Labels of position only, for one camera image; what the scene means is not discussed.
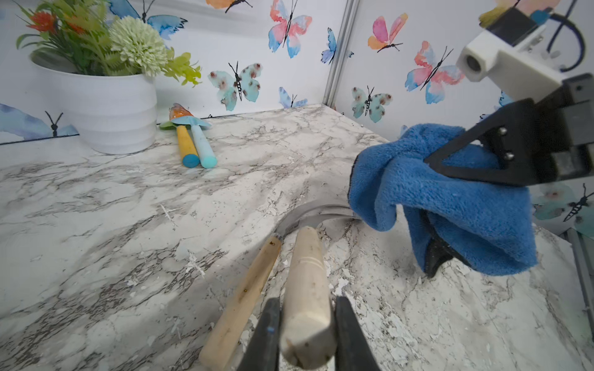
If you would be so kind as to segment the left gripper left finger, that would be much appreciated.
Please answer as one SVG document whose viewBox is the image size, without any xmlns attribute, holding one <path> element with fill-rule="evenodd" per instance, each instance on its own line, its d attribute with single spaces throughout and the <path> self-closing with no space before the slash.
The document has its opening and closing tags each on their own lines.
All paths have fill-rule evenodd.
<svg viewBox="0 0 594 371">
<path fill-rule="evenodd" d="M 237 371 L 278 371 L 280 325 L 280 298 L 270 298 Z"/>
</svg>

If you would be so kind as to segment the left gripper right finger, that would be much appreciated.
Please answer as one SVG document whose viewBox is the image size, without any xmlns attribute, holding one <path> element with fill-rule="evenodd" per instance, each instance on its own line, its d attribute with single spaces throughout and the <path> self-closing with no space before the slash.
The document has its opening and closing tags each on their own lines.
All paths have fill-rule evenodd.
<svg viewBox="0 0 594 371">
<path fill-rule="evenodd" d="M 380 371 L 348 298 L 336 297 L 337 352 L 335 370 Z"/>
</svg>

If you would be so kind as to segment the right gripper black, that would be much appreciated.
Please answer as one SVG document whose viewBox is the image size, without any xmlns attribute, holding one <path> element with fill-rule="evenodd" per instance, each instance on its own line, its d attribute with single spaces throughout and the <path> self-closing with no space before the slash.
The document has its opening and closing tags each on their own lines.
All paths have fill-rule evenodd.
<svg viewBox="0 0 594 371">
<path fill-rule="evenodd" d="M 503 106 L 425 163 L 450 178 L 506 186 L 592 176 L 593 75 L 563 80 L 537 105 L 527 99 Z"/>
</svg>

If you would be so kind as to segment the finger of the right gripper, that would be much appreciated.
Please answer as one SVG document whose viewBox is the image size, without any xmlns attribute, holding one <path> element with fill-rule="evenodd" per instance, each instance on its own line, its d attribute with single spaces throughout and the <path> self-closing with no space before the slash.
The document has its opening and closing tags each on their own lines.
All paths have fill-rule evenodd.
<svg viewBox="0 0 594 371">
<path fill-rule="evenodd" d="M 434 278 L 438 269 L 452 259 L 457 259 L 466 266 L 469 265 L 469 262 L 460 253 L 439 236 L 429 219 L 428 213 L 423 213 L 423 225 L 430 236 L 428 246 L 425 249 L 424 263 L 424 272 L 429 278 Z"/>
</svg>

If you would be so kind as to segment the blue microfiber rag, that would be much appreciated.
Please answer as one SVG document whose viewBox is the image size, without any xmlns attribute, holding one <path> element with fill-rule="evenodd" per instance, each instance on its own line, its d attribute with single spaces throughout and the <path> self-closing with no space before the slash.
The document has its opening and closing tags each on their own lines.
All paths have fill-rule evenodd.
<svg viewBox="0 0 594 371">
<path fill-rule="evenodd" d="M 423 271 L 430 240 L 423 213 L 473 270 L 495 276 L 526 271 L 538 263 L 528 189 L 449 178 L 424 162 L 464 131 L 415 125 L 395 142 L 363 150 L 351 171 L 351 209 L 368 226 L 385 232 L 394 227 L 402 206 Z"/>
</svg>

